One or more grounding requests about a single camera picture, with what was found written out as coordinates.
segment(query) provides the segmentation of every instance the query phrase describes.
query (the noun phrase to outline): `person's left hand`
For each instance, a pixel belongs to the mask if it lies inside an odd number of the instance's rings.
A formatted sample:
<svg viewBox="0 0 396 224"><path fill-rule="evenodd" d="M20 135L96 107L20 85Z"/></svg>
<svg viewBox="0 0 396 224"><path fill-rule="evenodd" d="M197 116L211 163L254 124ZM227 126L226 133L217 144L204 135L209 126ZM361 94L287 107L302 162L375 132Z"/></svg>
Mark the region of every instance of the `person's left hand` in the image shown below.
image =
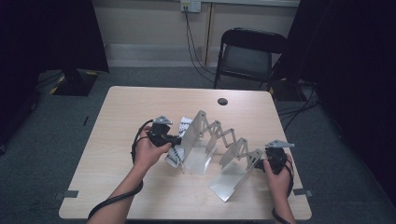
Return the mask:
<svg viewBox="0 0 396 224"><path fill-rule="evenodd" d="M156 147L148 138L147 131L151 129L150 126L146 126L140 133L140 139L136 146L136 158L134 166L141 167L148 170L154 165L161 157L161 155L169 150L172 146L171 143L167 143L161 147Z"/></svg>

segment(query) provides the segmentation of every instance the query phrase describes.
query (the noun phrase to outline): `white power socket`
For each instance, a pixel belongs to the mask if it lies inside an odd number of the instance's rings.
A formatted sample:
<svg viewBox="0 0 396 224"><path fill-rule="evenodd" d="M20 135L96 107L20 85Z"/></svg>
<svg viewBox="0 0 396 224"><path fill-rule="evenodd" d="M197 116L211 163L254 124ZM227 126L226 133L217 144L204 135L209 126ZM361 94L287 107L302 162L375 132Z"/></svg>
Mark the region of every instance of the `white power socket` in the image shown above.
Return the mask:
<svg viewBox="0 0 396 224"><path fill-rule="evenodd" d="M184 12L185 8L189 12L201 12L201 2L196 1L180 1L180 11Z"/></svg>

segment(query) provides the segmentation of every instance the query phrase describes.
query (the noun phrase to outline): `chair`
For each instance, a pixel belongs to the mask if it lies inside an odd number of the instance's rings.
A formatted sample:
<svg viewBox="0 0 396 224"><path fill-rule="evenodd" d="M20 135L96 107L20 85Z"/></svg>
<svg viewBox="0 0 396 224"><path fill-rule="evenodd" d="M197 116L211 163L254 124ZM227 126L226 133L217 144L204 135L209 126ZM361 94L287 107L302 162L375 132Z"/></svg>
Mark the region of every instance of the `chair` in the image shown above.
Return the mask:
<svg viewBox="0 0 396 224"><path fill-rule="evenodd" d="M216 88L220 75L265 82L271 89L272 53L282 53L287 47L284 36L248 28L233 28L221 37Z"/></svg>

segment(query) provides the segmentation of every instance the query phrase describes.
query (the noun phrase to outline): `table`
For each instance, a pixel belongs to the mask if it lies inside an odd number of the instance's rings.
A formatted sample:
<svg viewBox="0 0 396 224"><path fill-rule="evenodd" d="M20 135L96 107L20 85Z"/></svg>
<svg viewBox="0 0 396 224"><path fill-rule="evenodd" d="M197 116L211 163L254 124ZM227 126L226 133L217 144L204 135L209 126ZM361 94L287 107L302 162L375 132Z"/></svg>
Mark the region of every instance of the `table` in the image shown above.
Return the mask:
<svg viewBox="0 0 396 224"><path fill-rule="evenodd" d="M219 105L218 99L228 100ZM131 169L131 145L138 128L147 120L165 115L174 122L170 134L178 134L182 117L194 118L204 110L207 119L221 122L224 130L235 129L245 137L249 150L264 149L275 139L286 141L271 95L265 91L226 91L174 88L112 87L107 94L91 136L81 156L69 190L77 198L64 198L62 218L87 218L98 203L121 182ZM209 188L219 173L225 147L218 141L205 175L173 168L165 154L148 171L145 187L134 197L129 219L272 219L273 204L265 174L255 169L243 185L224 203ZM302 183L294 167L294 189ZM289 197L296 219L309 219L305 195Z"/></svg>

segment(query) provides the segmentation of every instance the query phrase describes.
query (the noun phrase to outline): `person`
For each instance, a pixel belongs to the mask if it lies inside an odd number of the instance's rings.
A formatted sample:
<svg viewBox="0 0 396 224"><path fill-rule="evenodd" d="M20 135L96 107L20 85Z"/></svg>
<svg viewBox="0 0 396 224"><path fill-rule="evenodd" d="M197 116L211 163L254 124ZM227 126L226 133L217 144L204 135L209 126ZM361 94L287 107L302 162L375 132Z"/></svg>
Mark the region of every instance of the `person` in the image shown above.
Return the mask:
<svg viewBox="0 0 396 224"><path fill-rule="evenodd" d="M108 197L109 199L137 189L151 166L153 166L160 159L161 155L167 152L171 147L170 143L162 147L154 146L146 134L149 129L150 127L146 126L139 134L140 138L136 147L134 166L110 194ZM287 165L292 169L291 156L289 154L287 154L287 156L289 161ZM274 201L276 213L289 223L295 223L287 195L290 181L288 171L284 168L278 175L274 175L267 160L264 160L264 169L267 173L268 185ZM124 223L133 200L134 196L104 206L95 212L87 223Z"/></svg>

